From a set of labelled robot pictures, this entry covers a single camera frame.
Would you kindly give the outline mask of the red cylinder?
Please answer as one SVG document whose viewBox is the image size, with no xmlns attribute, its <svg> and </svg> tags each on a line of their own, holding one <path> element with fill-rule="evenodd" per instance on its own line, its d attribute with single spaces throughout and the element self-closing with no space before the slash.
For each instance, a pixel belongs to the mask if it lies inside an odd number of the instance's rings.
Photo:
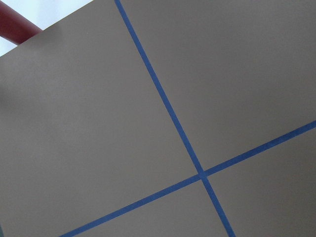
<svg viewBox="0 0 316 237">
<path fill-rule="evenodd" d="M 0 2 L 0 36 L 15 45 L 20 45 L 42 32 L 38 26 Z"/>
</svg>

